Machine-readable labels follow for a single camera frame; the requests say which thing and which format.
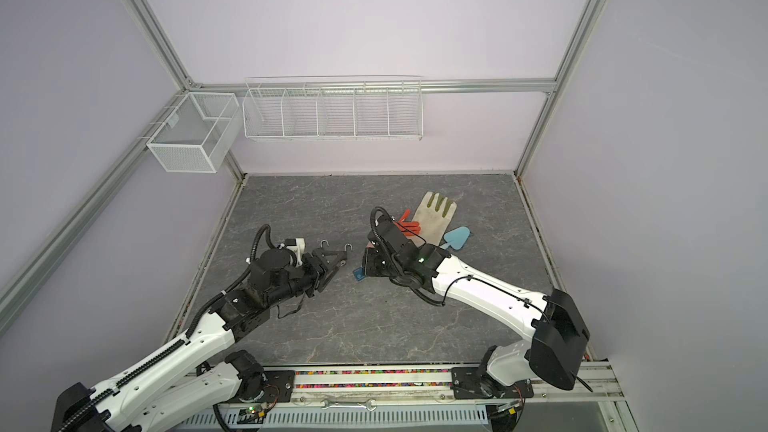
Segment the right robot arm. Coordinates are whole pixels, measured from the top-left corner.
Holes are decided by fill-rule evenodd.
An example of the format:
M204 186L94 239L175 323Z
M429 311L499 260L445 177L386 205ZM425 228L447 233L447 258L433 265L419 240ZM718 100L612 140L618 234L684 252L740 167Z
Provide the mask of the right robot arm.
M437 245L416 245L387 215L374 215L370 227L366 263L376 275L434 307L443 307L450 299L461 302L520 337L510 345L487 349L474 371L481 395L498 397L533 378L565 391L583 382L579 370L590 332L567 292L514 286Z

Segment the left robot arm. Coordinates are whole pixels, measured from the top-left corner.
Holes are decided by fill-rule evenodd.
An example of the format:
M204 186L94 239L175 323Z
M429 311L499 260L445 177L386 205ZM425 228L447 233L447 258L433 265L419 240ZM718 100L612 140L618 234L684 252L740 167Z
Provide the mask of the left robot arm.
M164 431L230 400L278 401L264 367L235 343L292 298L323 291L346 264L344 250L304 250L292 239L252 255L243 273L211 297L188 327L138 363L57 398L54 431Z

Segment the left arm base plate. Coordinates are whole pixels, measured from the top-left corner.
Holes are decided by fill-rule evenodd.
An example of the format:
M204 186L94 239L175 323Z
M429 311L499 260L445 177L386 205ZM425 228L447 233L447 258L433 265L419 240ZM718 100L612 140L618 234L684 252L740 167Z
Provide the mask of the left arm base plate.
M287 403L291 401L296 371L267 370L242 380L236 398L241 402Z

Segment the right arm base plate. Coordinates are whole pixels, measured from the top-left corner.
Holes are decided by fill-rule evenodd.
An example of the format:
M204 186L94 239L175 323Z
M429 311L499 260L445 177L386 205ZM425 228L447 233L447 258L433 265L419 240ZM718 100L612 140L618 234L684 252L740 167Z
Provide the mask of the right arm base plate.
M530 399L534 396L529 379L505 386L477 367L453 367L450 369L451 390L459 400L469 399Z

